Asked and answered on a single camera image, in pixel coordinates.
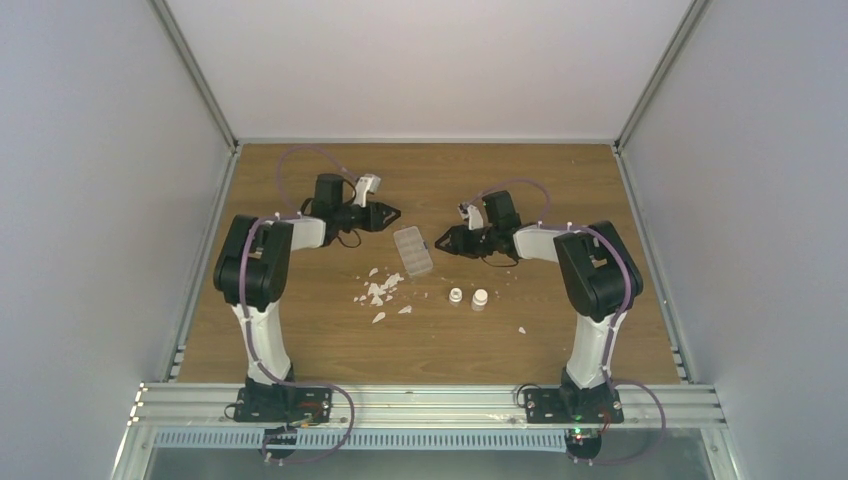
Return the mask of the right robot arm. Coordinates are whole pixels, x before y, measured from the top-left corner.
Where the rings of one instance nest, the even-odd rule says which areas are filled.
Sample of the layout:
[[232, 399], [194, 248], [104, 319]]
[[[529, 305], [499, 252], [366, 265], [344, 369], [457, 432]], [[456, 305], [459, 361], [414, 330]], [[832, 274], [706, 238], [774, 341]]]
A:
[[471, 204], [460, 205], [463, 222], [448, 228], [435, 247], [470, 259], [502, 254], [515, 262], [555, 263], [577, 314], [563, 384], [579, 391], [609, 387], [619, 324], [644, 289], [642, 275], [616, 227], [607, 220], [562, 226], [524, 223], [505, 190], [484, 195], [482, 201], [484, 214]]

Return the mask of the clear plastic pill organizer box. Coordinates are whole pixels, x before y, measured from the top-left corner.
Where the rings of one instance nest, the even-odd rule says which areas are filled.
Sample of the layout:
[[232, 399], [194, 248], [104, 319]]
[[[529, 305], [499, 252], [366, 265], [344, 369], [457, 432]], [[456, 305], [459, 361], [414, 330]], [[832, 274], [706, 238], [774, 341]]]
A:
[[429, 249], [417, 226], [401, 228], [393, 233], [401, 262], [410, 276], [430, 272], [434, 263]]

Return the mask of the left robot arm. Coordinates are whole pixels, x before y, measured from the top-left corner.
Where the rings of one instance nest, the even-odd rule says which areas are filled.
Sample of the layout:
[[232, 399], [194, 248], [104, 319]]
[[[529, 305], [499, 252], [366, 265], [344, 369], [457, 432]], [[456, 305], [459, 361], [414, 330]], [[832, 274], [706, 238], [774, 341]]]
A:
[[401, 211], [373, 201], [381, 178], [364, 174], [353, 182], [321, 174], [312, 197], [292, 216], [234, 217], [213, 270], [213, 285], [231, 306], [248, 355], [246, 385], [290, 386], [292, 362], [285, 350], [280, 301], [287, 285], [291, 254], [329, 246], [341, 233], [380, 232]]

